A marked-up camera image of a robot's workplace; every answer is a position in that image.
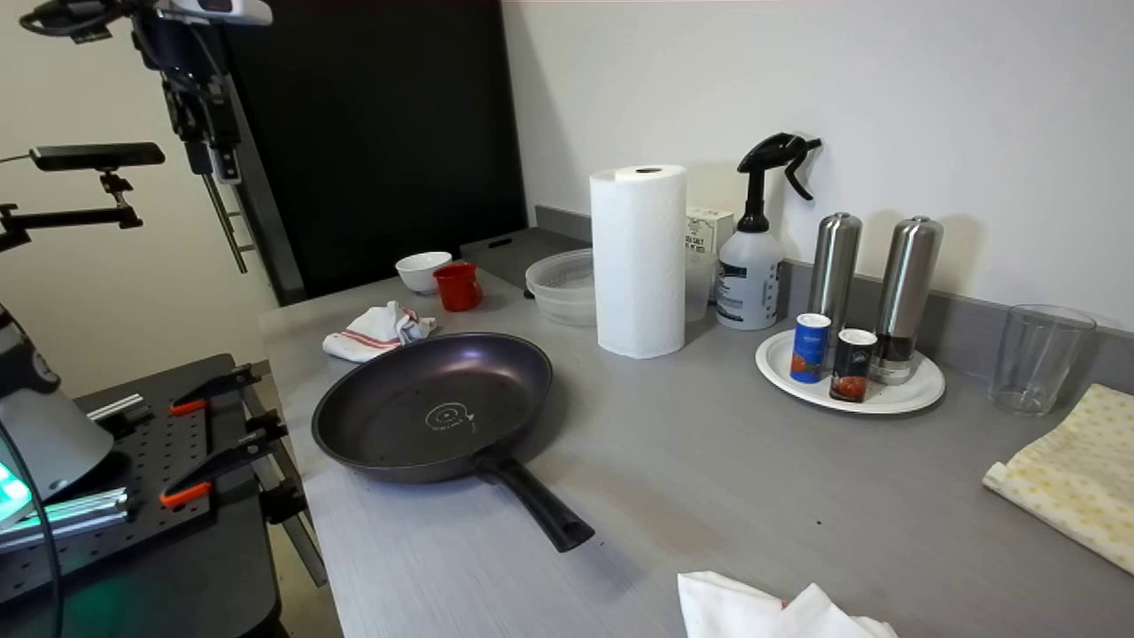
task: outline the tissue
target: tissue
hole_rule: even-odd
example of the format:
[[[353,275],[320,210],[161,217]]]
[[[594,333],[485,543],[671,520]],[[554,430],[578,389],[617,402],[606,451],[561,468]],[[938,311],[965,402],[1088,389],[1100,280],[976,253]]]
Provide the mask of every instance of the tissue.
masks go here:
[[[684,167],[593,172],[600,347],[658,359],[684,347]]]

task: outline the gray countertop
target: gray countertop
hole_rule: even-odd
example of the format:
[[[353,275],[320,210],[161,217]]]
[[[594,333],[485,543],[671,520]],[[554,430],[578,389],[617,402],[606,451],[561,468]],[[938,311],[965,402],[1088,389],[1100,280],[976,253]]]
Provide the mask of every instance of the gray countertop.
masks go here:
[[[352,371],[320,341],[387,298],[554,359],[544,437],[518,452],[593,543],[555,553],[505,486],[387,486],[312,442],[320,396]],[[346,634],[668,638],[684,634],[679,571],[782,599],[816,582],[902,634],[1134,629],[1131,575],[982,490],[1042,424],[992,411],[985,387],[950,367],[922,413],[837,413],[755,371],[768,333],[692,326],[684,350],[626,361],[493,275],[463,317],[382,280],[271,311],[262,333]]]

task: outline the white spray bottle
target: white spray bottle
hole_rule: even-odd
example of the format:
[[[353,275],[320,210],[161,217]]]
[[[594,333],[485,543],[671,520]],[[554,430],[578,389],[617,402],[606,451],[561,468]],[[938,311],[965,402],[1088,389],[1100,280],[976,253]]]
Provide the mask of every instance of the white spray bottle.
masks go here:
[[[788,253],[768,235],[765,221],[765,169],[788,167],[788,181],[802,197],[812,190],[794,177],[794,169],[818,150],[818,137],[772,133],[757,142],[746,161],[748,203],[737,230],[718,249],[718,275],[711,289],[711,307],[718,326],[762,328],[788,317]]]

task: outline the frying pan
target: frying pan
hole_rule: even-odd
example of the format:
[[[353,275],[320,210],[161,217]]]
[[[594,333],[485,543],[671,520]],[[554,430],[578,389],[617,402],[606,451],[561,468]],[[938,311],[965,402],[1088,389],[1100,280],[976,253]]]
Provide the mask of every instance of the frying pan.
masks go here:
[[[346,371],[320,402],[312,431],[326,456],[375,478],[496,478],[567,553],[594,533],[512,456],[548,387],[554,361],[535,343],[450,333]]]

